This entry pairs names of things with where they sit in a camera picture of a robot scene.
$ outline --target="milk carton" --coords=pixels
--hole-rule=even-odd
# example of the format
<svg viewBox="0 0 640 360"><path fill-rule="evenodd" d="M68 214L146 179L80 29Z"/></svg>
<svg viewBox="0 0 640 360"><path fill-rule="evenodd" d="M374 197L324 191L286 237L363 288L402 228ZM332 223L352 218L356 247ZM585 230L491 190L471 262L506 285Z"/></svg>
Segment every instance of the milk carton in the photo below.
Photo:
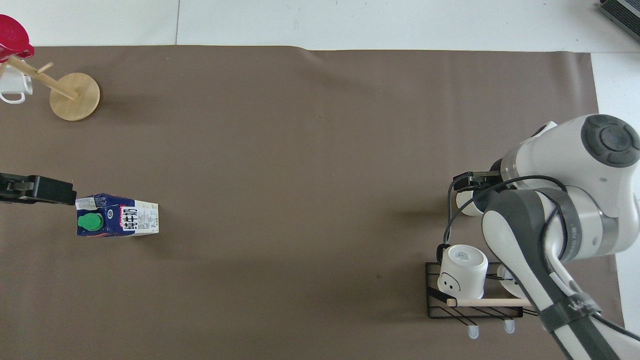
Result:
<svg viewBox="0 0 640 360"><path fill-rule="evenodd" d="M159 231L158 205L99 193L76 199L80 236L140 236Z"/></svg>

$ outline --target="red mug handle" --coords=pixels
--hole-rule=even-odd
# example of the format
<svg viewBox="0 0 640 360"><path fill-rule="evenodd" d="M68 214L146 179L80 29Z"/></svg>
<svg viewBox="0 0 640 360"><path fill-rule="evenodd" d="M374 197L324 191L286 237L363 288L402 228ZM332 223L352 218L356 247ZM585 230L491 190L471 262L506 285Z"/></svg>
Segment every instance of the red mug handle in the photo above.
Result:
<svg viewBox="0 0 640 360"><path fill-rule="evenodd" d="M30 58L33 56L33 46L31 45L27 45L27 48L25 50L23 50L21 53L16 54L17 56L21 57L21 58Z"/></svg>

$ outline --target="brown tablecloth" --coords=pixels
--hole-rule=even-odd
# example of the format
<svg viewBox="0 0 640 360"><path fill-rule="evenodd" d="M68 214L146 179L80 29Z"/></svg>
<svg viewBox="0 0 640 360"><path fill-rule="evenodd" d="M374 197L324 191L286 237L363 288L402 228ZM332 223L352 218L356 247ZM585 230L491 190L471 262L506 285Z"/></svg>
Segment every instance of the brown tablecloth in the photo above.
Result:
<svg viewBox="0 0 640 360"><path fill-rule="evenodd" d="M426 318L447 186L549 120L597 112L588 54L39 48L102 91L80 122L35 84L0 102L2 165L160 204L160 233L75 235L71 206L0 206L3 359L560 359ZM479 218L452 243L486 250ZM570 270L621 323L614 258Z"/></svg>

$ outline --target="white tile floor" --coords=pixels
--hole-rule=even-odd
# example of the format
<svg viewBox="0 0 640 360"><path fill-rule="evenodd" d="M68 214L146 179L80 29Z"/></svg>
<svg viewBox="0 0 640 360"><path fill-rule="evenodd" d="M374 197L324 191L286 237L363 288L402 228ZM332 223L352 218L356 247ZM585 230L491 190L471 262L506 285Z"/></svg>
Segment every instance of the white tile floor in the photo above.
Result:
<svg viewBox="0 0 640 360"><path fill-rule="evenodd" d="M640 129L640 43L597 0L22 0L0 13L46 45L295 45L307 49L593 54L600 112ZM640 194L640 178L634 183ZM640 241L618 254L623 314L640 332Z"/></svg>

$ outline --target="white mug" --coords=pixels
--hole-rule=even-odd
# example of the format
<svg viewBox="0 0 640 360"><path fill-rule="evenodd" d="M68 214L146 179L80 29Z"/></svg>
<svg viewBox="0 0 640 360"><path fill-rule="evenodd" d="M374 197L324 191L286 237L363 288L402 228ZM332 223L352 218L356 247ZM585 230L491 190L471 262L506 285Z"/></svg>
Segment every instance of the white mug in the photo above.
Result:
<svg viewBox="0 0 640 360"><path fill-rule="evenodd" d="M5 94L20 94L20 99L9 100ZM25 94L33 94L31 78L7 65L0 76L0 99L9 104L22 104L26 99Z"/></svg>
<svg viewBox="0 0 640 360"><path fill-rule="evenodd" d="M438 289L457 299L480 299L488 266L485 254L473 246L447 247L442 252Z"/></svg>

